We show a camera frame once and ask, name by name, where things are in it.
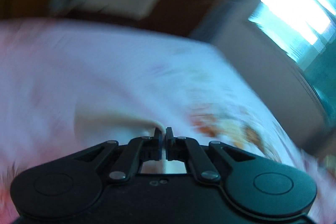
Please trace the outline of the bedroom window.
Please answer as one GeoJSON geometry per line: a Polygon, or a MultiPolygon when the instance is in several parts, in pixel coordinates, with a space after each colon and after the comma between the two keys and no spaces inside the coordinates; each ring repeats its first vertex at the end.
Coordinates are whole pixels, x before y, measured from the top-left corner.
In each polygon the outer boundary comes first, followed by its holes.
{"type": "Polygon", "coordinates": [[[260,0],[248,20],[303,71],[335,40],[335,0],[260,0]]]}

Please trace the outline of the cream knit sweater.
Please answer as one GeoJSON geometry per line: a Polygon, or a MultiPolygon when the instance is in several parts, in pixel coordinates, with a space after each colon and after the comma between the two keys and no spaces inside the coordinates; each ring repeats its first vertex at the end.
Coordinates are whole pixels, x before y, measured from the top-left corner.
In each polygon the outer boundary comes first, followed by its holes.
{"type": "Polygon", "coordinates": [[[156,129],[166,131],[161,122],[125,109],[79,105],[75,111],[75,138],[85,147],[109,140],[127,144],[134,138],[152,137],[156,129]]]}

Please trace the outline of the pink floral bed sheet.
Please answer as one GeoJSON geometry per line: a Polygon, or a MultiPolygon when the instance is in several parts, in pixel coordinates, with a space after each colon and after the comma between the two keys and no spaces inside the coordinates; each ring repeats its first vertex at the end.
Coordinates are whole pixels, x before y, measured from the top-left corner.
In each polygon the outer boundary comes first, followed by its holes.
{"type": "Polygon", "coordinates": [[[125,109],[201,144],[217,140],[293,166],[317,184],[309,211],[335,223],[335,178],[295,146],[215,47],[69,20],[1,23],[1,223],[18,216],[9,190],[26,169],[87,147],[79,105],[125,109]]]}

